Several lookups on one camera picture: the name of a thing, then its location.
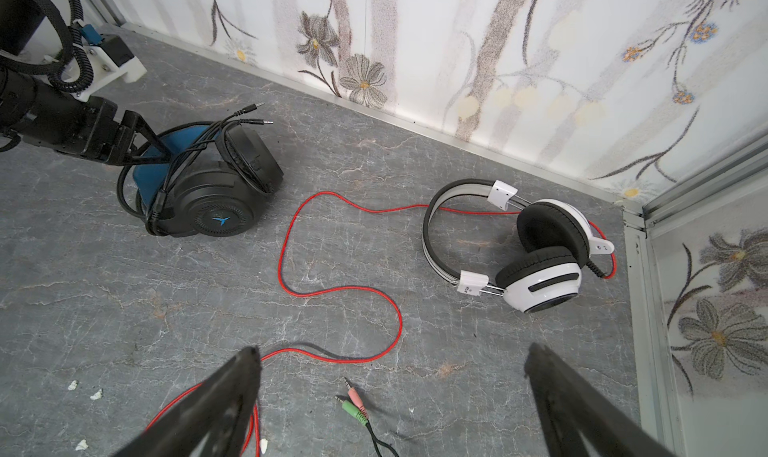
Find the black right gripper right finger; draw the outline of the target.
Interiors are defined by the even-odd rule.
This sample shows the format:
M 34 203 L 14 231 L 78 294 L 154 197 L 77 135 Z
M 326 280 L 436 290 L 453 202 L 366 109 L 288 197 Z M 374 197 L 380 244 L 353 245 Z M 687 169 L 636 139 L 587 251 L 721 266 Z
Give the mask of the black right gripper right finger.
M 551 456 L 669 456 L 550 348 L 529 347 L 524 371 Z

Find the white over-ear headphones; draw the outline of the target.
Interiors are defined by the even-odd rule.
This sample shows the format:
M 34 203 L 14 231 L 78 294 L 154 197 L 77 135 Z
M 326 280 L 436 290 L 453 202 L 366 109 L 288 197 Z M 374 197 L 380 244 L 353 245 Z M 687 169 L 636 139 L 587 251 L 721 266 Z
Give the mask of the white over-ear headphones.
M 519 210 L 516 231 L 525 254 L 493 278 L 453 269 L 434 250 L 432 219 L 447 201 L 458 197 L 483 198 L 502 211 L 509 206 Z M 585 268 L 601 279 L 611 279 L 617 271 L 615 245 L 576 207 L 557 199 L 529 202 L 501 180 L 467 178 L 442 187 L 426 207 L 421 242 L 431 268 L 457 292 L 501 297 L 522 313 L 547 310 L 577 297 Z

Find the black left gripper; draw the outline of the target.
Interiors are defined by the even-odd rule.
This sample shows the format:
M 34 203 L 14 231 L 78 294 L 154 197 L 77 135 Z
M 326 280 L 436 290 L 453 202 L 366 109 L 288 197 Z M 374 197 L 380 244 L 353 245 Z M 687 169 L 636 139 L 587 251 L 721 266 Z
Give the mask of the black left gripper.
M 127 110 L 120 122 L 114 117 L 117 105 L 105 98 L 91 96 L 85 103 L 85 127 L 80 135 L 85 138 L 79 155 L 91 161 L 113 166 L 165 164 L 171 161 L 170 149 L 160 140 L 146 120 L 137 112 Z M 143 136 L 147 147 L 160 152 L 145 156 L 145 150 L 134 148 L 137 134 Z

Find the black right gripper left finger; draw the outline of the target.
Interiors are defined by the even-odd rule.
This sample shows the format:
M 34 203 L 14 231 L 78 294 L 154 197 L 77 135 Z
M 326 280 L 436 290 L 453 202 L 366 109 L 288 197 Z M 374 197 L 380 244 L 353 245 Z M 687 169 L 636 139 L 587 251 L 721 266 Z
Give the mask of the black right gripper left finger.
M 240 350 L 118 456 L 239 456 L 261 382 L 256 346 Z

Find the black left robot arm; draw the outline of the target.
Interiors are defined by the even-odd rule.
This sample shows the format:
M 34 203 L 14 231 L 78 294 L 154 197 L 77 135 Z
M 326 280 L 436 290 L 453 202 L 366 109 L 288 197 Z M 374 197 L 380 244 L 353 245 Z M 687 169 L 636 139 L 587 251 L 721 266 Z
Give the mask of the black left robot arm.
M 20 142 L 114 166 L 167 163 L 171 152 L 134 111 L 117 121 L 114 102 L 96 91 L 146 72 L 121 37 L 84 20 L 80 0 L 64 19 L 52 0 L 1 0 L 1 135 L 7 152 Z M 18 60 L 43 21 L 61 49 L 40 63 Z

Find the black over-ear headphones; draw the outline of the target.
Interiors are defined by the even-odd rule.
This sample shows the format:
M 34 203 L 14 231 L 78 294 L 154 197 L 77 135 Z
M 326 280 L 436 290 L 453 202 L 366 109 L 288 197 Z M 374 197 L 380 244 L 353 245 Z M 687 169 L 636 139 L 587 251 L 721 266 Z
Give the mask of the black over-ear headphones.
M 171 161 L 124 167 L 116 184 L 118 203 L 155 236 L 228 237 L 251 229 L 284 177 L 253 129 L 271 123 L 198 121 L 160 133 Z

